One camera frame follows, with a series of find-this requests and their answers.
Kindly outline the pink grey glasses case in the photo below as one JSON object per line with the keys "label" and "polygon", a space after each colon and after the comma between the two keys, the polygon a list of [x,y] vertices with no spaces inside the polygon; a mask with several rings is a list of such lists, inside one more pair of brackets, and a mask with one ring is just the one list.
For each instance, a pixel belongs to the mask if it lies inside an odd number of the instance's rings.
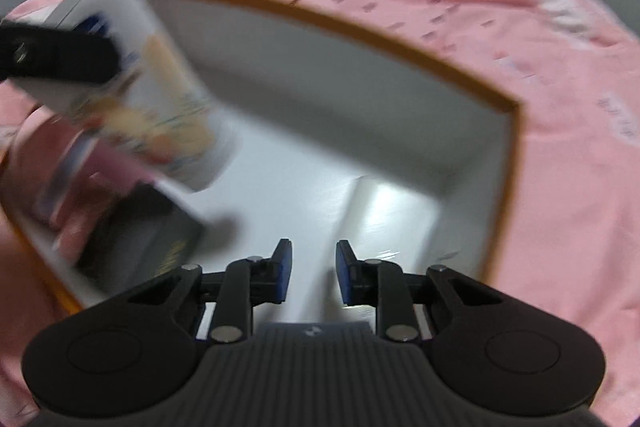
{"label": "pink grey glasses case", "polygon": [[58,231],[128,195],[139,182],[156,180],[139,161],[87,133],[74,136],[51,167],[42,176],[32,211]]}

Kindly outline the pink padded pouch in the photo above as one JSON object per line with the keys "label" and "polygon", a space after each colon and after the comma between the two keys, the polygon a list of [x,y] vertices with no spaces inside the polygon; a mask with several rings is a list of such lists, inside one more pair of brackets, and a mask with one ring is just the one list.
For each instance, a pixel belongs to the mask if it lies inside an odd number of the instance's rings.
{"label": "pink padded pouch", "polygon": [[58,168],[80,136],[81,131],[64,117],[44,106],[35,109],[17,130],[4,158],[4,210],[20,210],[58,231],[62,225],[56,213],[67,184],[58,177]]}

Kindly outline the black small box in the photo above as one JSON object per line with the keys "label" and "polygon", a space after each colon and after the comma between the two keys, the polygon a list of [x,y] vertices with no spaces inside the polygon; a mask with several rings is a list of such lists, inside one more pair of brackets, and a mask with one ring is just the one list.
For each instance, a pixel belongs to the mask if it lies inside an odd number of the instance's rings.
{"label": "black small box", "polygon": [[204,231],[178,202],[139,183],[99,219],[76,268],[114,296],[183,265]]}

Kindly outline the orange cardboard storage box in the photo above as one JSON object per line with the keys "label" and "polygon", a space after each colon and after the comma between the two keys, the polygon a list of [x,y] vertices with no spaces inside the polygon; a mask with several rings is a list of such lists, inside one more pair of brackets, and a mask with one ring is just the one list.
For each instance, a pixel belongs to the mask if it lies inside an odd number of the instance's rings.
{"label": "orange cardboard storage box", "polygon": [[[198,192],[124,153],[155,174],[147,184],[204,223],[184,263],[220,270],[291,239],[285,321],[344,315],[333,272],[341,239],[410,272],[447,265],[486,277],[513,184],[520,115],[510,98],[413,46],[296,5],[145,1],[232,136],[224,168]],[[62,231],[6,213],[66,308],[111,297],[76,263],[124,197]]]}

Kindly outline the white carton box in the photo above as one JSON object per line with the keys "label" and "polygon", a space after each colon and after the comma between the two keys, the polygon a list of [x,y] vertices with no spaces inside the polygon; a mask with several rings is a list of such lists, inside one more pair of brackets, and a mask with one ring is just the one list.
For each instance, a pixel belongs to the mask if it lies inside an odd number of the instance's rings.
{"label": "white carton box", "polygon": [[63,0],[46,18],[114,43],[120,71],[91,86],[92,66],[78,82],[26,79],[35,100],[189,190],[213,183],[232,151],[221,104],[170,38],[145,0]]}

